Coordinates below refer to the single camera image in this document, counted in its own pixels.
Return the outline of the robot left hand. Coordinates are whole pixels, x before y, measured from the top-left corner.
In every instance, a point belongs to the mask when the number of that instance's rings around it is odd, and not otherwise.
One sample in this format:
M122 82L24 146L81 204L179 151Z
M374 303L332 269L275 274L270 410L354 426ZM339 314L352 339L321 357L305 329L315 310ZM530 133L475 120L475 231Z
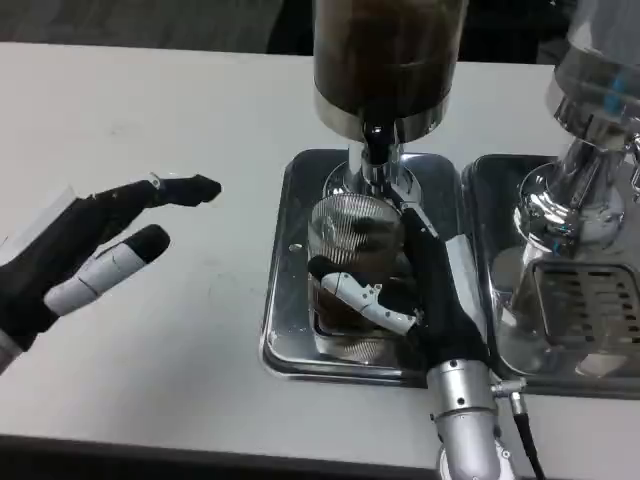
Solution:
M102 253L144 210L197 207L222 191L202 175L152 177L79 198L64 194L15 248L1 256L1 356L10 362L29 350L59 318L159 258L170 237L148 225Z

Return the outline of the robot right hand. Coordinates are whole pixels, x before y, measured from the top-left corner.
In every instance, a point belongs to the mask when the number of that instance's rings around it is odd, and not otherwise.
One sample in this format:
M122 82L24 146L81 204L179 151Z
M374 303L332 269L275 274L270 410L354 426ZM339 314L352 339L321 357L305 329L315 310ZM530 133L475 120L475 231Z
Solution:
M404 227L403 250L417 287L419 306L397 311L380 301L385 286L363 274L316 255L308 271L320 290L334 297L376 326L408 340L428 373L446 365L490 369L489 352L481 330L461 305L446 243L426 213L396 187L390 198Z

